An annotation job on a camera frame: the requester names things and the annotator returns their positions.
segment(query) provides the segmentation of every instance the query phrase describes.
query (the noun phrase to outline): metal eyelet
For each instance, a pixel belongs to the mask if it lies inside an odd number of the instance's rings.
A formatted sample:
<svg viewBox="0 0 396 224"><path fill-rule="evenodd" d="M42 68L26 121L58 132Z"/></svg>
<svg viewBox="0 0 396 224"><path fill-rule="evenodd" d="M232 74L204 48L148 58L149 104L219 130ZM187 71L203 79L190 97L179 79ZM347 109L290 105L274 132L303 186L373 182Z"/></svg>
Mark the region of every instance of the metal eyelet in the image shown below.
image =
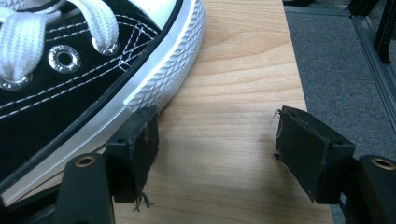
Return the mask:
<svg viewBox="0 0 396 224"><path fill-rule="evenodd" d="M29 85L29 83L31 83L32 80L33 80L32 73L17 81L9 81L0 77L0 89L6 91L20 91L23 88L25 88L27 85Z"/></svg>
<svg viewBox="0 0 396 224"><path fill-rule="evenodd" d="M93 44L93 47L96 49L96 51L98 51L100 54L105 55L105 56L111 56L111 55L115 54L117 52L117 50L119 50L119 47L120 47L120 43L117 41L115 44L110 46L108 49L102 48L101 46L98 45L95 38L92 38L92 44Z"/></svg>
<svg viewBox="0 0 396 224"><path fill-rule="evenodd" d="M68 56L70 63L61 63L60 56ZM67 45L58 45L49 51L49 65L60 73L71 74L81 66L81 58L75 49Z"/></svg>

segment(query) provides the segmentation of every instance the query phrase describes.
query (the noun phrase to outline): shoelace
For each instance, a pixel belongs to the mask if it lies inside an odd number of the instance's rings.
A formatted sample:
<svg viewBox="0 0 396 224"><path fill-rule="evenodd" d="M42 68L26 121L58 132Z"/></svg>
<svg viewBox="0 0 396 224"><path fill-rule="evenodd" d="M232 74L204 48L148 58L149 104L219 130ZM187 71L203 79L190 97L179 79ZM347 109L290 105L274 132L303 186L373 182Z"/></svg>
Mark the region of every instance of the shoelace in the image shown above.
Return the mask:
<svg viewBox="0 0 396 224"><path fill-rule="evenodd" d="M104 49L116 44L119 27L110 7L102 0L68 0L79 8L92 37ZM38 65L44 50L45 27L61 16L16 12L0 7L0 78L18 82Z"/></svg>

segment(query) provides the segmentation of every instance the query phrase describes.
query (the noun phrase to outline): canvas shoe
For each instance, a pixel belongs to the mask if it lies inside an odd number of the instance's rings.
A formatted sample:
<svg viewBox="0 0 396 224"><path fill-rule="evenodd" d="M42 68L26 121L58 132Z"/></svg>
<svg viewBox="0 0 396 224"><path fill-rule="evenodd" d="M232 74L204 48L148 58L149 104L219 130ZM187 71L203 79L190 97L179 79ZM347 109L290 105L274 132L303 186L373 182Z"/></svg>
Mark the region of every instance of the canvas shoe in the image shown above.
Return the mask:
<svg viewBox="0 0 396 224"><path fill-rule="evenodd" d="M137 109L161 110L191 69L204 30L201 0L0 4L6 205L59 181L68 160L102 149Z"/></svg>

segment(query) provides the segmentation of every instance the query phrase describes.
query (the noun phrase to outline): white rubber sole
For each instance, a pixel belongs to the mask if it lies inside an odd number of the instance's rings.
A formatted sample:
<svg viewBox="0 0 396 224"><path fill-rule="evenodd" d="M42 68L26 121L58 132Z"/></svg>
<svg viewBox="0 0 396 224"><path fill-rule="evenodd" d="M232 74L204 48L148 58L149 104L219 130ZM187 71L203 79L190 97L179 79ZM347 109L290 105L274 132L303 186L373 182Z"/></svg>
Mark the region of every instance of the white rubber sole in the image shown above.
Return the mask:
<svg viewBox="0 0 396 224"><path fill-rule="evenodd" d="M105 142L137 109L163 109L177 92L195 60L204 32L201 0L183 1L162 43L117 95L54 153L2 194L6 205L36 194L62 179L72 158L103 148Z"/></svg>

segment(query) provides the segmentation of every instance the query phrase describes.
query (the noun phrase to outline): gray carpet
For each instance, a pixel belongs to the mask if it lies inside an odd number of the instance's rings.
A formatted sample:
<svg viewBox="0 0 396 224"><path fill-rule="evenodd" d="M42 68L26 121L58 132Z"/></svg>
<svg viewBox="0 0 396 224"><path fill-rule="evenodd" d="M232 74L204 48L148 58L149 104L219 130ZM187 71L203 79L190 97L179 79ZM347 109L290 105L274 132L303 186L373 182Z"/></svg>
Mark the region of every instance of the gray carpet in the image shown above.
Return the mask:
<svg viewBox="0 0 396 224"><path fill-rule="evenodd" d="M396 160L396 133L351 19L300 13L287 19L308 112L355 143L356 158ZM345 223L338 206L331 209L334 223Z"/></svg>

